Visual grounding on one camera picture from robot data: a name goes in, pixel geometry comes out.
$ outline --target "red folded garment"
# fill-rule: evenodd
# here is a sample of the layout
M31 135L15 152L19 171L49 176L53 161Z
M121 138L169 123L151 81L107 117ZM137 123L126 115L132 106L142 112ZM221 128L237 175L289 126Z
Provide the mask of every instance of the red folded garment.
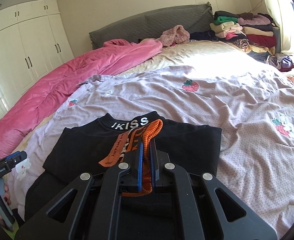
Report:
M268 37L263 35L254 35L248 34L247 38L249 39L250 44L258 44L260 46L265 46L268 48L275 47L277 45L276 37Z

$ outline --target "white wardrobe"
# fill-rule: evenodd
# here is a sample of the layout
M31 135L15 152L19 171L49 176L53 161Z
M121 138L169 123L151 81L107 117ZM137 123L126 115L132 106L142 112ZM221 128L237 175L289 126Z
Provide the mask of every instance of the white wardrobe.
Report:
M56 0L0 11L0 119L37 80L74 58Z

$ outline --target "metal pivot bolt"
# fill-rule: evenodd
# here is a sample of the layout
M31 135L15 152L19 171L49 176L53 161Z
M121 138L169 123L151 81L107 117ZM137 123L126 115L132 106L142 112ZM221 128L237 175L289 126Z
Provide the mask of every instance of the metal pivot bolt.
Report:
M203 179L205 180L212 180L213 176L210 173L204 173L203 174Z
M129 167L128 163L119 163L118 167L122 170L125 170Z
M82 180L88 180L90 178L90 174L89 173L83 173L80 175L80 179Z
M175 168L175 164L173 164L173 163L166 163L166 164L165 164L165 168L166 168L167 170L172 170L172 169Z

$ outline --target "headboard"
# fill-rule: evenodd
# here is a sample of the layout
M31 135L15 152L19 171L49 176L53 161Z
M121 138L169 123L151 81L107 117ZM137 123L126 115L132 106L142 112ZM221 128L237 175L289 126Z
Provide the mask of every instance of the headboard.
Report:
M182 25L189 33L210 30L214 20L211 4L182 5L140 13L109 24L89 33L92 48L98 49L105 41L125 39L138 43L138 39L159 38L162 32Z

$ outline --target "white curtain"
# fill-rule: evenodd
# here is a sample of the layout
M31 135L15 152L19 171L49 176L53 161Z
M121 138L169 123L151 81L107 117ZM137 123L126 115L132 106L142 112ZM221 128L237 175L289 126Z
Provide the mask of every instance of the white curtain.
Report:
M268 13L280 28L283 54L294 54L294 10L291 1L265 0Z

